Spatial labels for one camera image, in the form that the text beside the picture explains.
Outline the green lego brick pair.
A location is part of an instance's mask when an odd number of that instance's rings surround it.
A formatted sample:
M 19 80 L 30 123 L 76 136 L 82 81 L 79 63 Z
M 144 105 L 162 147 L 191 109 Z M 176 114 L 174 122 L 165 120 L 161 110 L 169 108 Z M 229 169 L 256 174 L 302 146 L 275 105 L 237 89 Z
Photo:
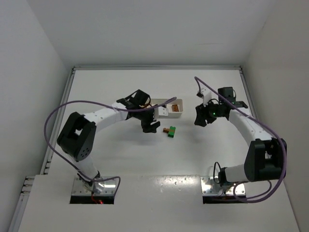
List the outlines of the green lego brick pair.
M 169 131 L 168 131 L 168 137 L 173 138 L 175 135 L 175 131 L 176 131 L 176 128 L 173 126 L 170 126 Z

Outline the brown square lego plate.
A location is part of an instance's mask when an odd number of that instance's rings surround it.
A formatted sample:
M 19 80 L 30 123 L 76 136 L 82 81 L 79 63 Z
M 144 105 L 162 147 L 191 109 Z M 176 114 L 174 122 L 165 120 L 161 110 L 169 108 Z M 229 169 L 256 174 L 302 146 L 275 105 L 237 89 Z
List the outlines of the brown square lego plate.
M 173 105 L 171 106 L 171 109 L 172 109 L 172 112 L 179 112 L 179 107 L 178 107 L 177 104 L 173 104 Z

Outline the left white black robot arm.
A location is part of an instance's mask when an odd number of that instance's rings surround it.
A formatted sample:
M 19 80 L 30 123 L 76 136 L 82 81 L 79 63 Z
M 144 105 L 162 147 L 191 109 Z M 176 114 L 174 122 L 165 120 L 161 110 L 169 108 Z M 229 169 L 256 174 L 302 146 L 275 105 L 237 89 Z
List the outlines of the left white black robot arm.
M 110 108 L 103 107 L 87 114 L 70 114 L 57 138 L 57 144 L 73 159 L 85 187 L 92 189 L 94 182 L 91 180 L 101 178 L 90 156 L 97 132 L 117 122 L 136 118 L 140 120 L 142 132 L 156 133 L 160 126 L 157 121 L 159 112 L 157 107 L 152 108 L 150 100 L 148 94 L 138 89 L 128 97 L 118 99 Z

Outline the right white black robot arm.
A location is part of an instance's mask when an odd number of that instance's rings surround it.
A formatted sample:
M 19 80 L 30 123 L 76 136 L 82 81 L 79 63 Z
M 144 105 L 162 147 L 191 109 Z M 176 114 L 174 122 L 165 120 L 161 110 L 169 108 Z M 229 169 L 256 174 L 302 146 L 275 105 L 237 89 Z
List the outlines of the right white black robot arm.
M 279 179 L 283 171 L 284 140 L 278 140 L 251 119 L 250 110 L 243 101 L 237 101 L 232 87 L 218 89 L 214 99 L 209 90 L 199 89 L 197 96 L 203 103 L 196 107 L 195 125 L 205 127 L 218 118 L 226 118 L 240 132 L 249 149 L 243 164 L 220 168 L 220 186 L 237 182 L 258 182 Z

